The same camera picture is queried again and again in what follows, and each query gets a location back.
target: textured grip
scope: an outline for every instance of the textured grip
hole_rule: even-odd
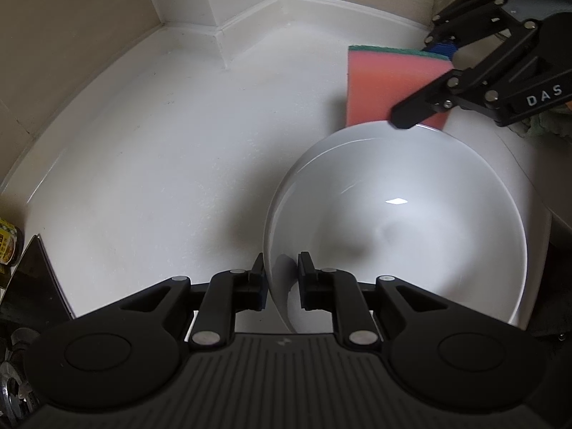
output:
[[[171,382],[130,408],[85,414],[46,405],[22,427],[540,429],[549,426],[524,406],[490,415],[460,415],[433,408],[399,387],[378,355],[342,348],[333,335],[236,334],[225,348],[191,355]]]

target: metal object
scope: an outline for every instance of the metal object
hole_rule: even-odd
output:
[[[484,94],[484,99],[488,102],[492,103],[499,99],[499,92],[496,90],[489,90],[487,93]]]
[[[459,78],[458,77],[452,77],[451,79],[449,79],[447,81],[447,87],[457,87],[457,85],[459,85]]]
[[[16,427],[38,408],[38,400],[30,384],[9,361],[0,365],[2,411]]]
[[[264,273],[264,266],[255,267]],[[543,348],[525,331],[400,279],[368,284],[358,283],[345,271],[324,273],[314,267],[307,252],[299,254],[298,269],[304,308],[331,312],[332,334],[236,333],[224,342],[217,329],[200,328],[193,339],[208,345],[194,344],[183,354],[186,344],[177,329],[152,354],[142,357],[154,346],[149,335],[161,331],[164,337],[165,319],[179,317],[185,311],[182,306],[189,312],[197,307],[195,326],[201,317],[206,323],[222,324],[226,318],[234,324],[237,311],[259,306],[244,301],[245,292],[255,286],[240,283],[257,277],[252,270],[247,276],[224,271],[208,285],[187,288],[168,281],[171,290],[161,304],[161,314],[136,315],[136,323],[125,327],[122,320],[134,315],[126,315],[121,306],[152,299],[164,290],[165,284],[159,283],[55,332],[47,331],[34,343],[26,366],[30,383],[45,404],[24,422],[23,429],[68,427],[70,421],[78,429],[142,427],[150,414],[157,429],[210,427],[210,415],[219,415],[218,422],[236,427],[294,429],[300,425],[299,418],[284,419],[284,415],[295,414],[304,404],[315,407],[306,424],[309,428],[330,427],[336,414],[358,414],[364,427],[393,427],[379,413],[380,404],[393,418],[420,428],[426,427],[426,421],[443,429],[465,427],[474,423],[475,414],[482,427],[562,427],[546,407],[546,394],[538,402],[534,399],[538,390],[544,390]],[[210,292],[216,294],[218,309],[211,309]],[[178,323],[185,325],[189,318],[180,319]],[[84,340],[90,330],[97,330],[101,340],[114,337],[98,350],[104,357],[118,356],[124,344],[117,339],[122,337],[130,338],[133,353],[116,367],[98,371],[102,355],[84,349],[74,361],[85,358],[81,368],[87,369],[66,365],[70,346]],[[221,341],[215,343],[218,336]],[[382,353],[384,346],[387,353]],[[467,347],[478,348],[479,353],[467,354]],[[148,385],[154,368],[164,363],[169,367],[161,379],[155,377]],[[482,391],[491,386],[499,391]],[[220,397],[221,389],[228,390],[225,398]],[[553,385],[550,390],[560,397],[558,401],[570,400],[568,388]],[[313,403],[308,403],[308,395]],[[367,395],[371,404],[356,397],[360,395]],[[14,392],[8,395],[10,405],[15,396]],[[329,403],[328,408],[337,413],[324,411],[320,402]],[[225,419],[229,405],[236,411]],[[561,419],[572,415],[569,405],[562,407]]]
[[[350,334],[350,342],[356,345],[372,345],[378,341],[378,335],[371,331],[355,331]]]
[[[10,341],[12,342],[12,345],[16,345],[18,343],[31,345],[38,337],[39,333],[34,329],[30,329],[29,327],[19,327],[10,335]]]
[[[213,331],[200,331],[193,334],[192,339],[198,345],[211,346],[220,342],[220,335]]]

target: white sink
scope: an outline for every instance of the white sink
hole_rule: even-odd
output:
[[[14,170],[0,204],[42,236],[77,315],[167,277],[249,268],[268,204],[310,146],[344,126],[347,47],[418,48],[426,29],[336,0],[269,0],[221,31],[164,27],[88,85]],[[550,215],[491,120],[445,131],[504,181],[527,234],[525,326]],[[237,330],[279,332],[269,298]]]

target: jar label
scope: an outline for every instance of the jar label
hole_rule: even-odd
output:
[[[8,264],[12,261],[16,251],[16,240],[18,240],[16,228],[0,218],[0,263]]]

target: green cloth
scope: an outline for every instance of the green cloth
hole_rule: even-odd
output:
[[[572,111],[563,104],[509,127],[521,137],[554,134],[572,142]]]

